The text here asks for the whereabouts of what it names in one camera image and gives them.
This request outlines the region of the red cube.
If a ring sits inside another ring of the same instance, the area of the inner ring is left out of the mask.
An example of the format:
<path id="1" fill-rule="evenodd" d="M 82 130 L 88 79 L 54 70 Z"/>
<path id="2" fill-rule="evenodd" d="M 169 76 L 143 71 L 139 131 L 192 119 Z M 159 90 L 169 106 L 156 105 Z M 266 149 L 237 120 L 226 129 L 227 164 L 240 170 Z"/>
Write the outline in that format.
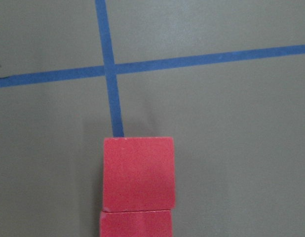
<path id="1" fill-rule="evenodd" d="M 101 212 L 101 237 L 171 237 L 170 210 L 137 212 Z"/>
<path id="2" fill-rule="evenodd" d="M 106 138 L 103 168 L 104 211 L 153 211 L 174 208 L 173 138 Z"/>

